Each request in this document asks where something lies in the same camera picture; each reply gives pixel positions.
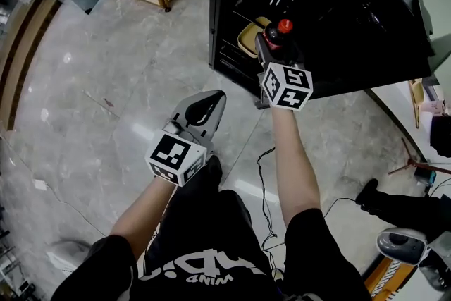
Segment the person's leg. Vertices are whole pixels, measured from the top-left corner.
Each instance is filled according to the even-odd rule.
[[[216,247],[227,250],[231,259],[252,259],[255,267],[271,274],[268,257],[261,251],[259,240],[252,228],[250,213],[241,197],[232,190],[223,190],[217,197]]]
[[[165,262],[166,255],[174,257],[177,253],[201,246],[208,242],[205,234],[218,187],[222,177],[221,163],[212,156],[185,186],[179,187],[160,223],[158,235],[149,247],[146,263],[151,271],[152,264]]]
[[[440,199],[388,195],[377,191],[377,185],[377,180],[370,180],[357,196],[356,203],[362,210],[397,227],[421,231],[428,239],[437,237],[445,230],[445,224],[431,222],[431,217],[440,214]]]

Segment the yellow tray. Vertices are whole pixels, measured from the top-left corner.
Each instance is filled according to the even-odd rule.
[[[420,106],[424,102],[424,89],[421,81],[422,79],[409,81],[410,95],[412,96],[412,103],[414,105],[415,125],[417,128],[420,128]]]
[[[256,21],[265,27],[271,22],[268,18],[264,16],[259,16]],[[257,57],[257,51],[255,49],[255,37],[257,33],[262,32],[258,25],[250,23],[243,31],[238,35],[238,46],[243,52],[245,52],[251,58]]]

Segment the shoe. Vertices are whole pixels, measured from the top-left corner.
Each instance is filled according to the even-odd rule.
[[[218,181],[218,185],[223,177],[223,169],[221,167],[221,162],[219,161],[218,156],[215,154],[209,157],[209,160],[206,163],[206,167],[208,169],[209,175]]]
[[[364,189],[359,193],[359,195],[355,199],[355,203],[359,206],[362,206],[362,210],[366,211],[368,207],[365,207],[365,204],[368,203],[368,200],[371,198],[371,194],[373,192],[377,192],[377,188],[379,185],[379,181],[375,178],[371,179],[364,187]]]

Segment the red bottle cap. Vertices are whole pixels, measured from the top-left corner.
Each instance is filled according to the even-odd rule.
[[[292,29],[293,22],[290,19],[282,19],[277,26],[277,30],[283,34],[291,32]]]

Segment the forearm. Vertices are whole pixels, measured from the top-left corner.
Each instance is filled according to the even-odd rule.
[[[113,226],[110,234],[124,237],[130,243],[136,259],[140,258],[149,244],[174,187],[167,180],[155,177]]]
[[[272,108],[277,185],[285,224],[306,209],[320,209],[318,183],[292,111]]]

